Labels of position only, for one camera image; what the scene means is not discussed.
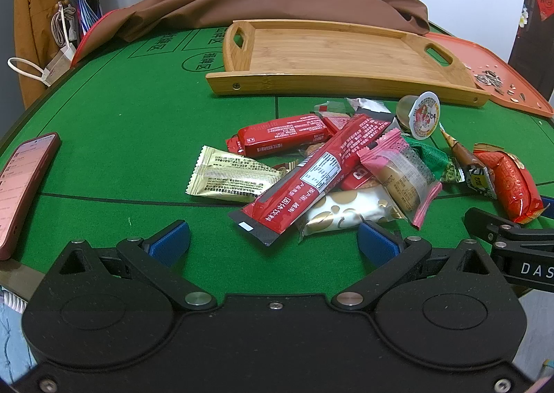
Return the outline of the red pistachio packet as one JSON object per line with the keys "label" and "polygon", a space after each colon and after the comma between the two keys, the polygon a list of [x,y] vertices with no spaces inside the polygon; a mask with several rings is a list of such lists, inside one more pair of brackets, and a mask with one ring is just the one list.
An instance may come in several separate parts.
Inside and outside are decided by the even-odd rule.
{"label": "red pistachio packet", "polygon": [[494,173],[494,187],[510,221],[527,224],[545,210],[533,176],[517,156],[503,148],[476,143],[473,153]]}

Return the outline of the white gold snack packet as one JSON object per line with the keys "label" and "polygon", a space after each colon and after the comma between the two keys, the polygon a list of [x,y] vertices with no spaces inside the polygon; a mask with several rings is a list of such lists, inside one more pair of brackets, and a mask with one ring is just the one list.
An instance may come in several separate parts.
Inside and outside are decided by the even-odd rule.
{"label": "white gold snack packet", "polygon": [[382,185],[334,191],[322,197],[296,222],[302,242],[313,234],[353,229],[363,222],[387,223],[406,215]]}

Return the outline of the pink cake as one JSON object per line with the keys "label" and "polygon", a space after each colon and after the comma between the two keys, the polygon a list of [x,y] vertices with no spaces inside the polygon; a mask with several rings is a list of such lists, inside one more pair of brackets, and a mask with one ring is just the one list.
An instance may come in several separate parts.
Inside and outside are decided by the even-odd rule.
{"label": "pink cake", "polygon": [[409,146],[399,129],[393,129],[357,152],[360,163],[385,187],[402,213],[417,229],[442,191],[442,183]]}

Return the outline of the brown chocolate cake packet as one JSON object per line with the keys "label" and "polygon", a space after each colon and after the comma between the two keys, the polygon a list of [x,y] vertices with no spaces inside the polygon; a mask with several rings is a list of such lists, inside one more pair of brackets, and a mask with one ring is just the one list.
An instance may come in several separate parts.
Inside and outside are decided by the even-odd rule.
{"label": "brown chocolate cake packet", "polygon": [[439,129],[455,159],[462,168],[468,187],[481,195],[496,200],[497,194],[494,186],[495,175],[491,169],[456,138],[450,135],[442,124],[439,125]]}

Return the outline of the green snack packet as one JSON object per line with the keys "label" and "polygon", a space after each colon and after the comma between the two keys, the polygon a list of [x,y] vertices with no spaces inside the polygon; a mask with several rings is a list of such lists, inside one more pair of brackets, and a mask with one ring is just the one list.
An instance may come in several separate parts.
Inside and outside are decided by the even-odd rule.
{"label": "green snack packet", "polygon": [[405,136],[405,140],[440,182],[459,184],[465,181],[465,174],[452,155],[423,140],[416,140],[408,136]]}

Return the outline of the long red snack stick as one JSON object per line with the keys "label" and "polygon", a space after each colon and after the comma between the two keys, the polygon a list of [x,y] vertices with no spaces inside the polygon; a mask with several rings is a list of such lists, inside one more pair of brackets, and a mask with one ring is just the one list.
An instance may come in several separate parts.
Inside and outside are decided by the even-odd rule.
{"label": "long red snack stick", "polygon": [[297,168],[229,218],[265,246],[271,246],[326,193],[359,164],[358,152],[389,127],[367,114],[354,115],[345,126]]}

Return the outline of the small red snack packet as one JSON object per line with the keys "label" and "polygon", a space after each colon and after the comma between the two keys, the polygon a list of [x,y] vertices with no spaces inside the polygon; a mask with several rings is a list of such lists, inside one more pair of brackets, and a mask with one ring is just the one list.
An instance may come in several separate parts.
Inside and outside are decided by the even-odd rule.
{"label": "small red snack packet", "polygon": [[351,116],[347,113],[333,111],[319,111],[318,116],[331,135],[335,135],[338,131],[343,129],[351,119]]}

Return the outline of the jelly cup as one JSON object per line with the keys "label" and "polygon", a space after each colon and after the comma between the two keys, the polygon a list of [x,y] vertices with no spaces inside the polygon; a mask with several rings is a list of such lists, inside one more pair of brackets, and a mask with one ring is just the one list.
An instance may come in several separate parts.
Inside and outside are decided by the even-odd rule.
{"label": "jelly cup", "polygon": [[416,140],[428,139],[436,130],[440,119],[440,103],[435,93],[406,95],[396,106],[396,118]]}

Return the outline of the clear pastry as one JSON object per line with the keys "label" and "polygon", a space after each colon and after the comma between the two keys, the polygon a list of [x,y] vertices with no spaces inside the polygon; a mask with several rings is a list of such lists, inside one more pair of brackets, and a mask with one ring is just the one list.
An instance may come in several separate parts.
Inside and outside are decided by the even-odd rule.
{"label": "clear pastry", "polygon": [[315,112],[336,112],[348,115],[352,115],[359,110],[390,113],[390,110],[383,102],[363,97],[337,98],[316,104],[313,107]]}

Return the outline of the red snack bar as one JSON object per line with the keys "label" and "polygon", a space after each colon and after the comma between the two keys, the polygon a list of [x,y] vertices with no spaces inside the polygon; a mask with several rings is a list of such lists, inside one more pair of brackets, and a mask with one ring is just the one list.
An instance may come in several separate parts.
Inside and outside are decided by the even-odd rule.
{"label": "red snack bar", "polygon": [[321,118],[313,113],[274,119],[241,128],[226,143],[233,154],[259,158],[294,149],[303,144],[320,143],[331,137]]}

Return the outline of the red smartphone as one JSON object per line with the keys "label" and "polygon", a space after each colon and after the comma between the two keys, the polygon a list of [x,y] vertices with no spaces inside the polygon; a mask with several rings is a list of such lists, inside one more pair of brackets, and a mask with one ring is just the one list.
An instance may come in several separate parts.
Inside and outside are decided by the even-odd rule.
{"label": "red smartphone", "polygon": [[1,260],[17,246],[26,215],[42,179],[61,145],[57,133],[20,144],[1,171]]}

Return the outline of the pile of sunflower seeds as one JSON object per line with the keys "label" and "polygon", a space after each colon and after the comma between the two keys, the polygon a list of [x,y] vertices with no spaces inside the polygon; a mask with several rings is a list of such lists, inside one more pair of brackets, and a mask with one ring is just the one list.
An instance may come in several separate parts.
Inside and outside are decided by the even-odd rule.
{"label": "pile of sunflower seeds", "polygon": [[492,98],[514,104],[525,103],[526,95],[523,91],[517,89],[515,81],[507,74],[500,73],[496,64],[494,64],[494,67],[495,70],[489,64],[475,67],[467,66],[476,86],[490,92]]}

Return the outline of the orange plastic tray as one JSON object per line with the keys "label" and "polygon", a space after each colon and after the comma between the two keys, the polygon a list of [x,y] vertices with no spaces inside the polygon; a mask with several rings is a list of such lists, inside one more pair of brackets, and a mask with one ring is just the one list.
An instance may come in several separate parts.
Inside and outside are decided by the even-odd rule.
{"label": "orange plastic tray", "polygon": [[553,108],[546,99],[492,51],[447,34],[429,33],[427,37],[455,54],[471,73],[475,85],[490,93],[492,102],[547,119],[553,117]]}

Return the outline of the wooden serving tray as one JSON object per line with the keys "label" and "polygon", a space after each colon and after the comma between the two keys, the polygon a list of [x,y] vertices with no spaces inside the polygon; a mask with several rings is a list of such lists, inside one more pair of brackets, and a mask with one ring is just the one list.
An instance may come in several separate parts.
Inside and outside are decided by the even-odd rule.
{"label": "wooden serving tray", "polygon": [[447,104],[480,107],[490,94],[450,50],[407,32],[351,23],[236,20],[223,38],[215,95],[357,95],[401,98],[430,91]]}

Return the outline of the brown cloth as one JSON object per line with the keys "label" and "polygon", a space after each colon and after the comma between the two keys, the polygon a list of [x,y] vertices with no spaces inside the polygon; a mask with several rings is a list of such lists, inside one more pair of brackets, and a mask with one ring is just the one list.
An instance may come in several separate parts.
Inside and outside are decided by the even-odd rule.
{"label": "brown cloth", "polygon": [[202,29],[243,19],[308,19],[429,33],[419,0],[142,0],[105,14],[83,37],[73,57],[84,57],[114,37],[132,42],[156,28]]}

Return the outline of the brown hanging coat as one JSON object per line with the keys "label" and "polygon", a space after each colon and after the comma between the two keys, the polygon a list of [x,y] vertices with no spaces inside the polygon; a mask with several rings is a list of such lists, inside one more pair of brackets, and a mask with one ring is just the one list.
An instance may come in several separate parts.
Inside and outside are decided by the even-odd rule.
{"label": "brown hanging coat", "polygon": [[68,3],[68,0],[13,0],[15,60],[10,66],[18,72],[25,108],[70,69],[73,44],[67,40],[57,44],[52,32],[59,6]]}

